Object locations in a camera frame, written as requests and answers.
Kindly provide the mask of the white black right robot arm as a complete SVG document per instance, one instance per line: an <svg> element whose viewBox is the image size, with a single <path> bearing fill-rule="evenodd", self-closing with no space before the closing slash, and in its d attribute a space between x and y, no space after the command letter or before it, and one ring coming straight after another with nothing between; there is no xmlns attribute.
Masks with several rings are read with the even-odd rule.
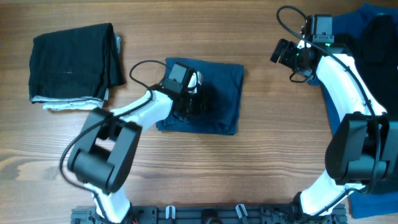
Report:
<svg viewBox="0 0 398 224"><path fill-rule="evenodd" d="M356 69L351 49L336 41L330 15L304 16L298 44L280 39L270 60L303 82L319 79L340 121L325 154L325 171L294 198L295 221L317 220L353 192L368 195L392 176L397 160L397 120L388 115Z"/></svg>

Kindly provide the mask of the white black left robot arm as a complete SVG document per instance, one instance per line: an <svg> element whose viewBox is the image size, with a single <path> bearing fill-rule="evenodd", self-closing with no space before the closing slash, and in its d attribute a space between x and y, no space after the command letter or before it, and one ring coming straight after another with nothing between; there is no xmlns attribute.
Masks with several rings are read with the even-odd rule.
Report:
<svg viewBox="0 0 398 224"><path fill-rule="evenodd" d="M72 223L139 223L144 209L127 199L124 183L140 136L170 115L189 119L207 109L203 74L174 63L159 84L123 108L93 109L80 134L64 150L59 167L75 174L75 187L88 191L95 206L72 210Z"/></svg>

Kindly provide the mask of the blue shirt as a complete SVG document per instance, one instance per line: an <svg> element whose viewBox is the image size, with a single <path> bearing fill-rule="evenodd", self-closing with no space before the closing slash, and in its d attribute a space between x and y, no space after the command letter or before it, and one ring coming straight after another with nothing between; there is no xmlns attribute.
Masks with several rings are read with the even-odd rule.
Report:
<svg viewBox="0 0 398 224"><path fill-rule="evenodd" d="M377 16L387 14L392 16L397 26L397 8L381 7L372 4L363 4L354 12L342 14L333 18L333 34L349 34L359 39L365 27ZM323 88L323 97L328 113L332 133L336 133L340 119L331 96ZM350 195L351 213L353 218L367 218L377 215L387 215L397 212L397 171L386 181L380 181L369 196L357 193Z"/></svg>

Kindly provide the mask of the blue denim shorts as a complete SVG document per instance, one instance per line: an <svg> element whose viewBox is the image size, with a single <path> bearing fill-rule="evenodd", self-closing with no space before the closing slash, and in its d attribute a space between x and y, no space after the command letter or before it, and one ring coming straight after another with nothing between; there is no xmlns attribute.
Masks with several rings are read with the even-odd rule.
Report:
<svg viewBox="0 0 398 224"><path fill-rule="evenodd" d="M216 63L191 58L167 57L168 67L182 63L203 75L203 90L208 100L205 113L184 118L170 115L157 122L159 131L234 135L237 133L244 66L236 63Z"/></svg>

